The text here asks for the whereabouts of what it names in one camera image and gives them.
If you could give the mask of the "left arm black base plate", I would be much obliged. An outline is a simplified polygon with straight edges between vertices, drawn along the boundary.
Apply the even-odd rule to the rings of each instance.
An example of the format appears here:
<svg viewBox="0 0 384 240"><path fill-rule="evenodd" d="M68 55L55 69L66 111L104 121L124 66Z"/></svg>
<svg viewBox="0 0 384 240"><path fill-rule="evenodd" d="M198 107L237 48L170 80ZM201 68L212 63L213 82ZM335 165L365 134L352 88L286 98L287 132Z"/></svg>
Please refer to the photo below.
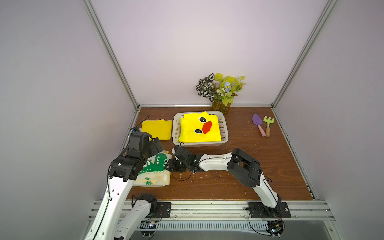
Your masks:
<svg viewBox="0 0 384 240"><path fill-rule="evenodd" d="M172 203L171 202L158 202L157 208L153 213L149 213L145 220L149 219L169 219L171 217Z"/></svg>

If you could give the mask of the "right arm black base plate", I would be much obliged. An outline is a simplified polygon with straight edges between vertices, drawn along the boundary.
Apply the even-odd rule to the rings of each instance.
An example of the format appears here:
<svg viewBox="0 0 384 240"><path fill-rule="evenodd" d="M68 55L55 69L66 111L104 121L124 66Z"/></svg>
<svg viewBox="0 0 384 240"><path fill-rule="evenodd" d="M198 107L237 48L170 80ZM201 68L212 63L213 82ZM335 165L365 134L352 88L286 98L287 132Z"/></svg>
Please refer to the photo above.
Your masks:
<svg viewBox="0 0 384 240"><path fill-rule="evenodd" d="M249 202L246 210L251 213L252 218L289 219L292 217L286 202L281 202L280 207L275 209L264 206L262 202Z"/></svg>

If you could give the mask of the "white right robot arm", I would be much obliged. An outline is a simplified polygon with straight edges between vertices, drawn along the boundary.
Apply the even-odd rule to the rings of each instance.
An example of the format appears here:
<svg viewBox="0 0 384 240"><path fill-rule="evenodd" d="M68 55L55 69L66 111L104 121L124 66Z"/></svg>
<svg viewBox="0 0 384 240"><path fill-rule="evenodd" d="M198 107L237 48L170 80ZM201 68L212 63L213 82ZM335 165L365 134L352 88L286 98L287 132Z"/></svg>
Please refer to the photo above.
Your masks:
<svg viewBox="0 0 384 240"><path fill-rule="evenodd" d="M281 212L281 197L269 185L273 180L264 174L261 163L246 152L234 149L224 155L194 155L187 148L176 146L172 153L174 158L165 163L166 170L172 173L230 172L240 183L256 192L267 210Z"/></svg>

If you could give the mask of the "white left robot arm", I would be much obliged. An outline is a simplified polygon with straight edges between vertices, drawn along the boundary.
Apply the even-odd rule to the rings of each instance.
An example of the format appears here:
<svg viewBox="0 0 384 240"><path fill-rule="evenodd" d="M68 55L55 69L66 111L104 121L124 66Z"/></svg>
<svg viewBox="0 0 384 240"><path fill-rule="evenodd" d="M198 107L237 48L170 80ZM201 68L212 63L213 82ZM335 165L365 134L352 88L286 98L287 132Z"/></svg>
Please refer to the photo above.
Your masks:
<svg viewBox="0 0 384 240"><path fill-rule="evenodd" d="M86 240L128 240L144 218L156 212L156 197L143 194L120 220L127 196L148 158L162 151L160 140L149 133L130 135L127 146L110 164L106 192Z"/></svg>

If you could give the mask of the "green dinosaur print raincoat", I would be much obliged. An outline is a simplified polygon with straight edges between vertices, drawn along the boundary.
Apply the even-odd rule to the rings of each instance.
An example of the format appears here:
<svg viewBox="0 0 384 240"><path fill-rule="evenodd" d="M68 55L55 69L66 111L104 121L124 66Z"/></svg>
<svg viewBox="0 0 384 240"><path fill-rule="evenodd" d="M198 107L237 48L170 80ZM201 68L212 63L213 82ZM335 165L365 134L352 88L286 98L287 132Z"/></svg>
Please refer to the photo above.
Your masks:
<svg viewBox="0 0 384 240"><path fill-rule="evenodd" d="M165 165L172 158L168 151L162 151L148 158L143 170L139 173L135 187L165 187L170 184L171 172L165 169Z"/></svg>

